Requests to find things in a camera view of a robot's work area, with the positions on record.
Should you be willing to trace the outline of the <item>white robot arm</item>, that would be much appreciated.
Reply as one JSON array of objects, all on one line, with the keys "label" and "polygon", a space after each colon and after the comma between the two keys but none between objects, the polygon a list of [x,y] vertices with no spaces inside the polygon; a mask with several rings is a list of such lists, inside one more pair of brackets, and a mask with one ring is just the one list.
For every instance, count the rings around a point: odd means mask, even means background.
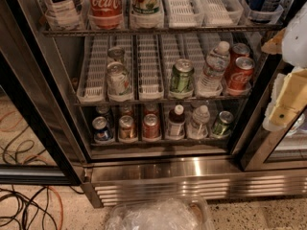
[{"label": "white robot arm", "polygon": [[279,31],[261,48],[270,55],[280,54],[285,63],[293,65],[291,73],[278,74],[273,83],[263,128],[278,131],[285,128],[307,104],[307,3],[288,26]]}]

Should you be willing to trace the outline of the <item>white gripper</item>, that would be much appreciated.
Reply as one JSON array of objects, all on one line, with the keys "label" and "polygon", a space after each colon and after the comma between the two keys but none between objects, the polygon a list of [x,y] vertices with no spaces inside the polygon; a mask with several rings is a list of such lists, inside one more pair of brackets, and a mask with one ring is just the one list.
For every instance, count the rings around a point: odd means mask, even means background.
[{"label": "white gripper", "polygon": [[[285,29],[264,43],[261,50],[269,55],[282,54]],[[307,105],[307,69],[295,67],[287,75],[278,74],[272,88],[262,127],[267,131],[285,128]]]}]

